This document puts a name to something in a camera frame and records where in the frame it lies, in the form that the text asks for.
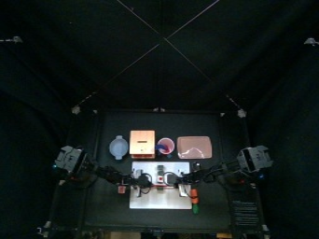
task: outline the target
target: cable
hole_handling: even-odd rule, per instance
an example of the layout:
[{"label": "cable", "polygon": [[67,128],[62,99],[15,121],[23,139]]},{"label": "cable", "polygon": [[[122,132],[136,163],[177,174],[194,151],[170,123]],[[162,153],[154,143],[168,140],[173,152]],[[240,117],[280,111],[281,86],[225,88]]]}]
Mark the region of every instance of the cable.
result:
[{"label": "cable", "polygon": [[196,197],[192,197],[189,194],[188,194],[188,192],[186,192],[186,190],[185,190],[185,184],[182,183],[181,184],[182,185],[182,188],[184,188],[184,193],[185,193],[185,195],[190,198],[190,199],[194,199],[194,198],[197,198],[197,196]]},{"label": "cable", "polygon": [[168,184],[168,183],[165,182],[165,180],[164,180],[164,176],[168,175],[168,174],[174,175],[174,177],[178,177],[178,176],[177,176],[177,174],[173,173],[173,172],[164,172],[164,174],[162,174],[162,183],[164,183],[166,186],[173,187],[174,184]]},{"label": "cable", "polygon": [[152,179],[152,176],[149,174],[146,174],[146,173],[142,173],[141,176],[149,176],[149,179],[150,179],[149,180],[150,181],[150,185],[148,187],[148,191],[142,191],[141,189],[146,189],[146,187],[144,187],[142,185],[138,185],[140,193],[146,194],[150,191],[150,189],[152,189],[152,181],[153,181],[153,179]]}]

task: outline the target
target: black table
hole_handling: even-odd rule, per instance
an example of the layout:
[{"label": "black table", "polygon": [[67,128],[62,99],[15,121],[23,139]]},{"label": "black table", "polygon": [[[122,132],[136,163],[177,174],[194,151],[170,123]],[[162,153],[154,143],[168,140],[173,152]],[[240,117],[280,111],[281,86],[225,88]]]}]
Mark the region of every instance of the black table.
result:
[{"label": "black table", "polygon": [[[74,116],[66,144],[82,146],[100,166],[113,166],[129,173],[129,154],[116,161],[108,146],[116,135],[129,142],[130,130],[154,130],[156,141],[169,137],[177,142],[180,136],[209,136],[213,148],[212,159],[188,160],[208,168],[220,162],[232,161],[240,149],[249,145],[245,121],[236,112],[141,112],[98,111]],[[157,156],[152,161],[180,161],[177,151],[168,160]],[[80,231],[118,232],[228,232],[232,222],[226,191],[218,184],[201,183],[197,187],[198,214],[192,210],[129,209],[129,192],[117,193],[117,188],[97,179],[88,189],[76,189],[67,184],[57,187],[50,220],[58,226]]]}]

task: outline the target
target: black curtain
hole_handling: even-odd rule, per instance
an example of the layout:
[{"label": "black curtain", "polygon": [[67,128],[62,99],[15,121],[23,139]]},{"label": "black curtain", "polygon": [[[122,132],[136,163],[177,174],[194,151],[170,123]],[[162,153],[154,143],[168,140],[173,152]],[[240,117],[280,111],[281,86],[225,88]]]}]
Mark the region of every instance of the black curtain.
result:
[{"label": "black curtain", "polygon": [[253,144],[265,145],[273,159],[261,187],[273,238],[319,234],[319,49],[304,52],[249,112]]}]

